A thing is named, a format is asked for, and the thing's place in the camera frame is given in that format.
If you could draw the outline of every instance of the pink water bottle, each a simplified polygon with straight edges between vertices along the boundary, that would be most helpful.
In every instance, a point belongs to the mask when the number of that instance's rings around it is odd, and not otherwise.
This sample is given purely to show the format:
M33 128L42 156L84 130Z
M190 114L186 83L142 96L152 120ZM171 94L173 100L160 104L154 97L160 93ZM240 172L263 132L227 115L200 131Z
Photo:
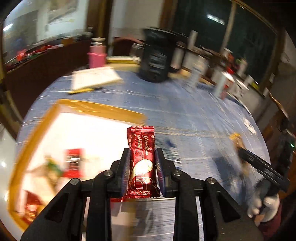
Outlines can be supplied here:
M89 68L98 68L106 64L106 45L104 38L92 38L89 55Z

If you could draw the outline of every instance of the blue tablecloth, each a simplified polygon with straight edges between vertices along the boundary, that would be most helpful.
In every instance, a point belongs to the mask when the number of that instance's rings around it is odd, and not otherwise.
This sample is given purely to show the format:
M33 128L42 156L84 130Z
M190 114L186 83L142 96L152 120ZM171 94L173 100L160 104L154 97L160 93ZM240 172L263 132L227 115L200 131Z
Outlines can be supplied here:
M270 159L254 119L241 104L234 99L215 98L211 94L213 87L205 84L200 84L194 93L189 94L180 85L181 80L150 83L132 72L118 71L118 74L124 84L75 95L67 94L71 76L60 77L53 82L28 111L17 137L17 153L38 124L39 117L57 99L103 103L145 114L148 118L146 124L155 126L156 146L162 147L166 158L173 160L177 168L191 177L202 180L214 177L239 204L251 196L261 175L251 169L248 178L242 177L241 164L229 135L240 133L248 150L268 163ZM249 131L243 118L253 125L257 134ZM144 224L135 224L134 239L172 240L174 201L137 203L138 218L145 221ZM150 209L153 225L147 218L147 210Z

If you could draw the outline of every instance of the black container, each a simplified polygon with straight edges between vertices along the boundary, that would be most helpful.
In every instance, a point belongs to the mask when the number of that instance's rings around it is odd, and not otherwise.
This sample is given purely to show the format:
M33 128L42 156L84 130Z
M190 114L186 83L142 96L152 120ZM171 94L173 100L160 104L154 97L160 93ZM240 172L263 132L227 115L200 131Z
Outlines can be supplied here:
M175 73L180 70L187 48L187 37L159 28L146 28L143 31L146 41L138 75L149 82L165 81L169 72ZM179 69L171 67L173 54L177 47L184 49Z

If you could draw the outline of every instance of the white notepad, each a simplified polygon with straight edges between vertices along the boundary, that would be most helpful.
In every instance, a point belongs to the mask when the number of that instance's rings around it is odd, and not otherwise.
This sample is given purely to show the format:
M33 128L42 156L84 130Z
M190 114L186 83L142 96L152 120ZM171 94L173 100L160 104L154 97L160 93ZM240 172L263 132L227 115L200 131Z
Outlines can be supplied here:
M105 85L120 83L123 79L112 67L84 69L72 72L72 90L99 88Z

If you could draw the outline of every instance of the person's hand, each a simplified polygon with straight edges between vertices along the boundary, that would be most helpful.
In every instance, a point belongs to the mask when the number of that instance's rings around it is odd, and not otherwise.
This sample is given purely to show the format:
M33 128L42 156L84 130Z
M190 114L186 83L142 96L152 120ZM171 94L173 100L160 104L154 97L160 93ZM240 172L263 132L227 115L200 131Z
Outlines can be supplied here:
M253 196L252 196L252 200L251 203L249 204L249 208L248 208L248 216L249 218L252 218L254 215L258 215L259 214L259 209L262 206L262 201L259 197L260 194L260 188L258 188ZM275 196L271 196L271 197L265 197L263 200L263 203L266 207L268 207L268 211L265 213L264 218L261 220L261 222L268 222L270 220L272 220L275 215L277 214L277 211L279 209L279 195L275 195Z

